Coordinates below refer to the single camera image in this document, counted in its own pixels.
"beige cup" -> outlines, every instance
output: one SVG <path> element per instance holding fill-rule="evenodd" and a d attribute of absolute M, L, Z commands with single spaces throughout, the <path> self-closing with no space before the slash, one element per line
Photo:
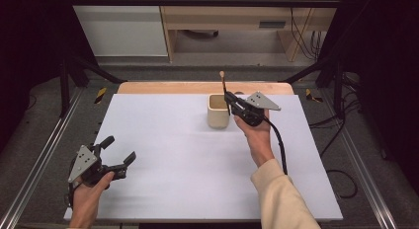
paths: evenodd
<path fill-rule="evenodd" d="M 210 94 L 208 103 L 208 124 L 213 128 L 226 128 L 230 116 L 223 94 Z"/>

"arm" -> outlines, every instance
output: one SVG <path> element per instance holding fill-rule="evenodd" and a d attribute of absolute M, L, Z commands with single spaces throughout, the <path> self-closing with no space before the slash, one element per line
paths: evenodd
<path fill-rule="evenodd" d="M 99 198 L 111 183 L 114 172 L 105 175 L 94 187 L 81 184 L 74 192 L 70 228 L 91 228 L 98 215 Z"/>
<path fill-rule="evenodd" d="M 268 110 L 265 110 L 265 116 L 269 117 Z M 258 166 L 251 180 L 259 195 L 262 228 L 319 228 L 303 198 L 275 159 L 271 148 L 271 126 L 263 121 L 252 127 L 238 116 L 234 120 L 244 132 L 253 161 Z"/>

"silver bracket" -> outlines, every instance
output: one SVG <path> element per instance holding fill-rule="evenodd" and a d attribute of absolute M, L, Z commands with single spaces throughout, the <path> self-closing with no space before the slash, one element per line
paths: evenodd
<path fill-rule="evenodd" d="M 277 104 L 272 102 L 269 98 L 267 98 L 259 91 L 250 95 L 248 98 L 245 99 L 245 101 L 246 103 L 252 105 L 255 108 L 269 109 L 275 111 L 281 110 L 281 108 Z"/>
<path fill-rule="evenodd" d="M 73 183 L 78 177 L 80 177 L 87 169 L 89 169 L 98 159 L 96 156 L 87 148 L 82 145 L 77 153 L 76 161 L 74 162 L 73 169 L 71 170 L 70 177 L 68 178 L 69 183 Z"/>

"table surface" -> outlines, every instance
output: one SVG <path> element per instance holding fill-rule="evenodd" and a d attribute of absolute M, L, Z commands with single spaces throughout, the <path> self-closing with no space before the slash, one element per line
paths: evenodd
<path fill-rule="evenodd" d="M 168 84 L 154 85 L 157 88 Z M 238 90 L 247 93 L 252 88 Z M 342 219 L 298 96 L 267 96 L 282 108 L 280 112 L 271 112 L 271 120 L 280 123 L 276 126 L 285 143 L 289 174 L 308 208 L 319 221 Z M 208 94 L 113 96 L 97 137 L 97 142 L 109 135 L 116 139 L 102 152 L 103 163 L 120 164 L 132 151 L 137 159 L 129 166 L 127 178 L 112 182 L 104 192 L 98 219 L 120 222 L 260 219 L 258 195 L 250 182 L 256 166 L 246 139 L 232 118 L 226 129 L 208 127 L 207 101 Z M 278 140 L 273 131 L 271 134 L 274 154 L 279 158 Z M 71 218 L 71 210 L 66 211 L 64 218 Z"/>

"cabinet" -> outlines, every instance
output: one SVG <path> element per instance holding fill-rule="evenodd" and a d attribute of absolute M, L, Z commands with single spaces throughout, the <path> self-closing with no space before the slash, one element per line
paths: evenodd
<path fill-rule="evenodd" d="M 277 30 L 279 45 L 286 51 L 288 61 L 295 61 L 298 42 L 301 42 L 297 30 L 302 34 L 327 32 L 336 11 L 334 8 L 295 8 L 292 28 L 290 8 L 162 6 L 160 9 L 170 60 L 173 60 L 179 30 Z"/>
<path fill-rule="evenodd" d="M 74 10 L 95 56 L 102 60 L 167 55 L 157 6 L 74 6 Z"/>

